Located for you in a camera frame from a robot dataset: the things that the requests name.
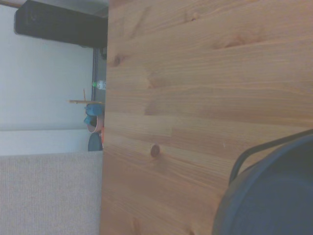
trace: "pine wood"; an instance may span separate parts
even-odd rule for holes
[[[111,0],[100,234],[211,234],[235,159],[312,97],[311,0]]]

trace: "beige carpet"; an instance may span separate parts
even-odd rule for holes
[[[0,158],[0,235],[98,235],[102,152]]]

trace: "white wall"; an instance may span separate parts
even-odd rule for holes
[[[87,152],[86,130],[1,131],[0,156]]]
[[[83,123],[84,106],[67,100],[83,99],[84,88],[86,99],[91,99],[93,50],[16,35],[15,11],[0,6],[0,131],[69,130],[67,134],[75,137],[78,133],[71,130],[81,129],[85,138],[89,134]],[[18,135],[11,133],[12,146],[20,141]],[[32,144],[31,139],[24,141]],[[74,138],[67,144],[77,146]]]

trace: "wood grain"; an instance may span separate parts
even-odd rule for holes
[[[313,2],[112,0],[107,71],[100,234],[210,235],[239,154],[312,128]]]

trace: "wood knot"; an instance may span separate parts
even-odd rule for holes
[[[158,144],[153,145],[150,154],[154,158],[158,157],[158,155],[160,154],[160,146]]]
[[[198,20],[200,18],[200,15],[195,12],[193,15],[192,15],[192,18],[191,18],[191,21],[195,21],[195,20]]]

